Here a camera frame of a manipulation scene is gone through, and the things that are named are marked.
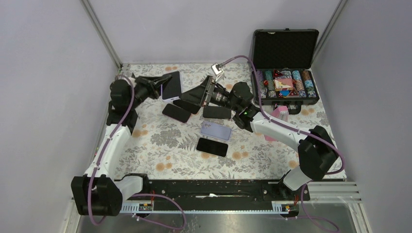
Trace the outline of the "black phone case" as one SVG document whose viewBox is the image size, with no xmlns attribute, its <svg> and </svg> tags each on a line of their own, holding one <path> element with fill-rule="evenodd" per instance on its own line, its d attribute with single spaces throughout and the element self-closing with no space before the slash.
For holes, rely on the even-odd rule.
<svg viewBox="0 0 412 233">
<path fill-rule="evenodd" d="M 194 115 L 196 115 L 201 108 L 200 106 L 197 106 L 195 104 L 192 104 L 192 103 L 189 103 L 183 100 L 174 100 L 172 103 Z"/>
</svg>

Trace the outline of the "lilac phone case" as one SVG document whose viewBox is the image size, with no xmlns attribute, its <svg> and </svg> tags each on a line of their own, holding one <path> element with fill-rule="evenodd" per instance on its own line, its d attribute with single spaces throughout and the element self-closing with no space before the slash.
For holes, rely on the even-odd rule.
<svg viewBox="0 0 412 233">
<path fill-rule="evenodd" d="M 220 124 L 204 121 L 200 129 L 200 134 L 222 141 L 229 141 L 232 135 L 232 129 Z"/>
</svg>

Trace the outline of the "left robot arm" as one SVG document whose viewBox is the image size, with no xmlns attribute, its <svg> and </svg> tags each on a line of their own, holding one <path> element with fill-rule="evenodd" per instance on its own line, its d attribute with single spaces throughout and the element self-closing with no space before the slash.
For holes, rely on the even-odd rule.
<svg viewBox="0 0 412 233">
<path fill-rule="evenodd" d="M 104 137 L 83 176 L 75 176 L 71 190 L 77 211 L 82 216 L 117 216 L 122 204 L 135 195 L 149 197 L 151 187 L 146 175 L 128 174 L 115 180 L 117 163 L 126 142 L 132 136 L 138 115 L 136 108 L 146 99 L 160 97 L 161 89 L 172 79 L 171 74 L 160 77 L 119 75 L 110 85 L 110 101 Z"/>
</svg>

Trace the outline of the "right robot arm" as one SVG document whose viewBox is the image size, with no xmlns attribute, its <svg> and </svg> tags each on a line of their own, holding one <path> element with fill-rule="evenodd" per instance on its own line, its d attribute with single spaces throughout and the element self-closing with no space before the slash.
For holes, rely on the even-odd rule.
<svg viewBox="0 0 412 233">
<path fill-rule="evenodd" d="M 227 91 L 211 76 L 197 87 L 181 94 L 181 100 L 206 107 L 209 103 L 234 111 L 235 124 L 252 133 L 269 136 L 294 149 L 299 155 L 299 166 L 281 178 L 279 195 L 291 200 L 298 188 L 310 181 L 319 181 L 329 174 L 329 170 L 339 155 L 325 128 L 301 128 L 289 122 L 270 116 L 253 104 L 253 94 L 246 82 L 233 85 Z"/>
</svg>

